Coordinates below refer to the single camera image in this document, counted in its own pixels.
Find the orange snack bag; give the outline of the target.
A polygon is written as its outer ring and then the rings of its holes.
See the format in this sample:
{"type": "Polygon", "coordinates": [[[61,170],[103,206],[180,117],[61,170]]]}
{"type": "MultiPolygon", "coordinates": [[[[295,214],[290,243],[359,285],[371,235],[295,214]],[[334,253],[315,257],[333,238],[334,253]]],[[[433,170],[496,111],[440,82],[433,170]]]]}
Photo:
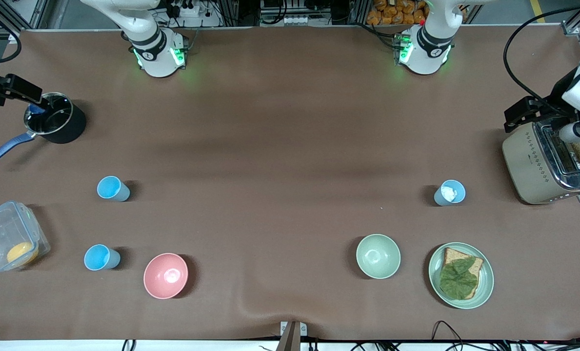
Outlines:
{"type": "Polygon", "coordinates": [[[424,0],[372,0],[365,22],[368,26],[423,24],[429,13],[424,0]]]}

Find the light blue plastic cup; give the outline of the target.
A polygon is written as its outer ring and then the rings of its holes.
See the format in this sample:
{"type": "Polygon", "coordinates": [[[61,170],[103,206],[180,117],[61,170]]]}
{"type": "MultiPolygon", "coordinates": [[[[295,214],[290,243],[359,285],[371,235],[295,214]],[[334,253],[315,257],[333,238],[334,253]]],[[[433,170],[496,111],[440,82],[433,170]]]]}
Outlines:
{"type": "Polygon", "coordinates": [[[440,186],[438,186],[438,188],[433,196],[433,200],[436,202],[437,205],[446,206],[446,205],[459,204],[460,202],[462,202],[464,200],[465,197],[466,197],[466,189],[464,188],[464,185],[457,180],[451,179],[451,180],[446,180],[440,186]],[[455,202],[450,203],[450,202],[446,202],[444,200],[444,198],[440,194],[440,187],[441,186],[449,186],[449,187],[453,187],[454,189],[457,190],[459,195],[457,196],[455,202]]]}
{"type": "Polygon", "coordinates": [[[131,191],[120,178],[110,175],[104,177],[97,184],[97,194],[100,198],[114,202],[125,202],[131,191]]]}
{"type": "Polygon", "coordinates": [[[84,255],[85,268],[90,271],[114,269],[120,260],[120,253],[103,244],[93,245],[84,255]]]}

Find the pale green bowl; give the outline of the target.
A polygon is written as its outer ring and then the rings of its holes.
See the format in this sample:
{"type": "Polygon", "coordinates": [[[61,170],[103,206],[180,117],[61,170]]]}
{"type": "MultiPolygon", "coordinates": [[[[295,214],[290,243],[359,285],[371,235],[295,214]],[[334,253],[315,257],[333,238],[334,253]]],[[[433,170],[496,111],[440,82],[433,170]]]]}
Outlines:
{"type": "Polygon", "coordinates": [[[374,279],[390,278],[401,265],[401,252],[390,237],[374,233],[365,236],[357,245],[355,257],[359,269],[374,279]]]}

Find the brown toast slice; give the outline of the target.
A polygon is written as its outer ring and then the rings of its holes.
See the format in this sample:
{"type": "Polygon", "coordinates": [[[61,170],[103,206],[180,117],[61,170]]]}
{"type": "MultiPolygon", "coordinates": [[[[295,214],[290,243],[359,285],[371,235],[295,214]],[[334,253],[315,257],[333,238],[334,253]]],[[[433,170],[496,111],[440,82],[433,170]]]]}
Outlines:
{"type": "Polygon", "coordinates": [[[483,263],[482,258],[446,248],[440,271],[441,291],[454,300],[471,299],[479,287],[483,263]]]}

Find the green lettuce leaf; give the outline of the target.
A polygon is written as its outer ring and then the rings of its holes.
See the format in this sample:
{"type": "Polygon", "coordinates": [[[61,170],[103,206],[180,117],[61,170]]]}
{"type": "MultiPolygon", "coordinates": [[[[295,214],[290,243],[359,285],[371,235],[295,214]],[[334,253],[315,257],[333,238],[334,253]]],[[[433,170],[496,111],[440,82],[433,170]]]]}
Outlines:
{"type": "Polygon", "coordinates": [[[440,272],[440,289],[454,300],[466,300],[479,284],[479,278],[470,272],[475,257],[457,258],[443,266],[440,272]]]}

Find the pink bowl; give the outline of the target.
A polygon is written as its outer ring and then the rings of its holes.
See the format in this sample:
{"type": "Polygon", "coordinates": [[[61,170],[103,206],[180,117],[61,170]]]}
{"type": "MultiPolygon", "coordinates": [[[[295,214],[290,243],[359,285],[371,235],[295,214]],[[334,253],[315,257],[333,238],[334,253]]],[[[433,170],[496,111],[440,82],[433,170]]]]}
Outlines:
{"type": "Polygon", "coordinates": [[[162,253],[152,258],[145,267],[143,286],[151,297],[169,299],[183,290],[188,277],[189,268],[180,255],[162,253]]]}

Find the yellow orange food piece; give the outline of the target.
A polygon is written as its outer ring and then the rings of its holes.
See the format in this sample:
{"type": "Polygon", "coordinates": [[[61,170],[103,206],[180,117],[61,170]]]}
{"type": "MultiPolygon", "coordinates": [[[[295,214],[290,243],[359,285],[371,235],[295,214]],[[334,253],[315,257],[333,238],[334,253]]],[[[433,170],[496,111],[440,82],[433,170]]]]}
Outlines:
{"type": "Polygon", "coordinates": [[[15,245],[7,253],[9,264],[26,265],[38,257],[39,248],[33,242],[22,242],[15,245]]]}

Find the pale green plate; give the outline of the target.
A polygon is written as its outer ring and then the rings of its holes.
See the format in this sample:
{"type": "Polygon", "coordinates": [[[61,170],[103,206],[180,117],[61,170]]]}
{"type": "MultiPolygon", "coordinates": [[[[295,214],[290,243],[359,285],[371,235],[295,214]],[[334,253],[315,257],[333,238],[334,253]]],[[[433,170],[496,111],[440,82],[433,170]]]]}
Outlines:
{"type": "Polygon", "coordinates": [[[426,272],[433,291],[442,302],[453,308],[464,310],[478,308],[487,302],[494,289],[494,272],[490,262],[488,262],[487,257],[479,249],[467,243],[451,242],[436,248],[429,255],[426,272]],[[451,252],[457,251],[458,253],[473,256],[482,261],[480,265],[475,264],[471,267],[472,274],[479,279],[479,284],[474,289],[473,295],[470,298],[457,300],[448,297],[440,288],[440,272],[444,264],[446,264],[446,253],[448,249],[451,252]]]}

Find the white power strip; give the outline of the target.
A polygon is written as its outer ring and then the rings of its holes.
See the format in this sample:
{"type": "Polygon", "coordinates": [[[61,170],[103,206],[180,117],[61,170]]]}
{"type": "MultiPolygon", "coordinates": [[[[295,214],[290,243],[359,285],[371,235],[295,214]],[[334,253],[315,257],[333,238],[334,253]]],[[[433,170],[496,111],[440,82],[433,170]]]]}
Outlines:
{"type": "Polygon", "coordinates": [[[200,0],[163,0],[170,19],[199,18],[202,11],[200,0]]]}

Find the beige metal toaster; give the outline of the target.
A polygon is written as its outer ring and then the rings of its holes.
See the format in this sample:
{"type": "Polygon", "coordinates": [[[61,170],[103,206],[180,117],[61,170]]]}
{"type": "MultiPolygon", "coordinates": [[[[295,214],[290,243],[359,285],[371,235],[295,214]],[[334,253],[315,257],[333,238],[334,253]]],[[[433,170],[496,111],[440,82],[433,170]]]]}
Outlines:
{"type": "Polygon", "coordinates": [[[523,202],[545,205],[577,198],[580,203],[580,163],[549,121],[515,129],[502,143],[511,180],[523,202]]]}

